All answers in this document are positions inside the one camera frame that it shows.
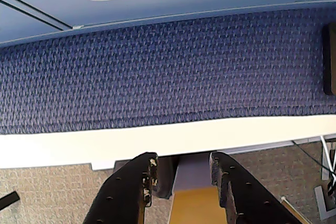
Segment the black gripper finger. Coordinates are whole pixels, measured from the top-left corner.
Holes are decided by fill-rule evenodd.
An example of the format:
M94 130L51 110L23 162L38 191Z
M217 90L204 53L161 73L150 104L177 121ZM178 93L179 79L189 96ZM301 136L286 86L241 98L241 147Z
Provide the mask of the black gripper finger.
M300 223L244 166L222 152L209 156L212 185L228 223Z
M145 152L114 172L99 189L84 223L144 223L157 185L158 159Z

